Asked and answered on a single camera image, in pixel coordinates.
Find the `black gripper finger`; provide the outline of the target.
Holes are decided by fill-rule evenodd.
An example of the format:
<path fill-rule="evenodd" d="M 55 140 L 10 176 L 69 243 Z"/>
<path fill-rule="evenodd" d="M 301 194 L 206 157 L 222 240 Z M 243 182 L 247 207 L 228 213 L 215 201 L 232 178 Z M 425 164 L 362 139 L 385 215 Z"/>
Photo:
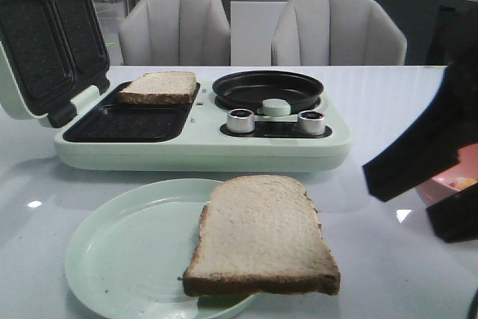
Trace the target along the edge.
<path fill-rule="evenodd" d="M 477 186 L 459 191 L 426 209 L 434 234 L 446 243 L 477 239 Z"/>
<path fill-rule="evenodd" d="M 444 71 L 432 101 L 384 151 L 363 165 L 369 194 L 387 202 L 459 163 L 477 142 L 477 62 Z"/>

